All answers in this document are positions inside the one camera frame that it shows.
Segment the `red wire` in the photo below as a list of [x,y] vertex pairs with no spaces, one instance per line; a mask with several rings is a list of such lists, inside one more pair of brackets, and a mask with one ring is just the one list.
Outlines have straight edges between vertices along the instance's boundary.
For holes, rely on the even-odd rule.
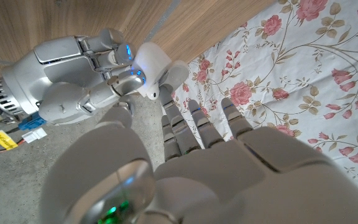
[[25,143],[25,140],[24,139],[21,139],[20,141],[18,141],[16,144],[18,145],[18,146],[20,146],[21,144],[23,144],[23,143]]

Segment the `robotic hand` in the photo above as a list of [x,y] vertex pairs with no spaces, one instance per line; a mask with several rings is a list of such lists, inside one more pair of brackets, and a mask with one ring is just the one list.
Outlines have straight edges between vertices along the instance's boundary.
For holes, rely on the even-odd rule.
[[42,223],[358,223],[358,188],[328,157],[252,129],[227,98],[228,142],[189,102],[201,149],[171,92],[160,87],[166,162],[153,172],[130,128],[131,103],[120,102],[50,169]]
[[172,62],[153,43],[136,53],[117,30],[50,40],[3,68],[0,128],[79,122],[135,91],[155,100],[160,85],[176,89],[187,75],[186,63]]

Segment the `robot finger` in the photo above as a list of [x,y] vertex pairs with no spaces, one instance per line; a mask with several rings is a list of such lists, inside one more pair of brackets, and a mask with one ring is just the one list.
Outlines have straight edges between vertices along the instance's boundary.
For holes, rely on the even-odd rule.
[[167,162],[170,159],[180,157],[181,152],[167,115],[162,116],[161,125],[164,140],[164,157],[165,162]]
[[224,98],[221,103],[233,137],[237,138],[240,134],[252,130],[252,126],[241,115],[229,98]]
[[168,120],[171,123],[172,131],[177,139],[181,153],[188,154],[193,150],[201,149],[193,132],[191,132],[187,122],[180,114],[179,109],[172,99],[171,93],[165,86],[160,87],[159,98],[167,114]]
[[189,101],[189,110],[206,149],[218,142],[224,141],[215,127],[209,122],[208,118],[205,116],[204,112],[195,100]]

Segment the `green led light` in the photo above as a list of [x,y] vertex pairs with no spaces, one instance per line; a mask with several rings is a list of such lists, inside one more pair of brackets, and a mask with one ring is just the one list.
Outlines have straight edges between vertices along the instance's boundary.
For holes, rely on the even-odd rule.
[[108,211],[108,215],[109,215],[109,214],[112,214],[112,213],[115,212],[116,210],[117,210],[116,207],[111,208],[111,209]]
[[116,224],[125,220],[125,214],[129,208],[129,202],[125,201],[119,207],[110,208],[102,218],[98,220],[98,224]]
[[128,205],[129,205],[129,202],[128,202],[128,201],[125,201],[125,202],[122,202],[119,207],[120,207],[121,209],[124,209],[124,208],[128,207]]

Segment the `white fabric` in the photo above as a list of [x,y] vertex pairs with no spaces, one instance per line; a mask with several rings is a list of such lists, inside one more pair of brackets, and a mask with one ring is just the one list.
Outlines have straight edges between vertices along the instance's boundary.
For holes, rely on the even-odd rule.
[[226,96],[255,128],[322,151],[358,185],[358,1],[279,0],[189,67],[173,96],[196,136],[189,99],[231,137]]

